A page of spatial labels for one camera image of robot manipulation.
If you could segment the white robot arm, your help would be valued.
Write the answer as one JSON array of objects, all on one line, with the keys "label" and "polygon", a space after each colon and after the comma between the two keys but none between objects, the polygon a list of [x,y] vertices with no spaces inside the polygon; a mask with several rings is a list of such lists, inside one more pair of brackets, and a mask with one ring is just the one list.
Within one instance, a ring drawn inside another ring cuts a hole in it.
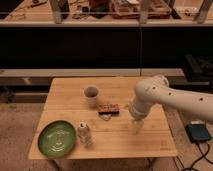
[{"label": "white robot arm", "polygon": [[140,132],[143,120],[155,104],[171,106],[213,124],[213,94],[170,88],[163,75],[138,81],[133,92],[134,98],[129,102],[128,110],[133,118],[132,133],[135,135]]}]

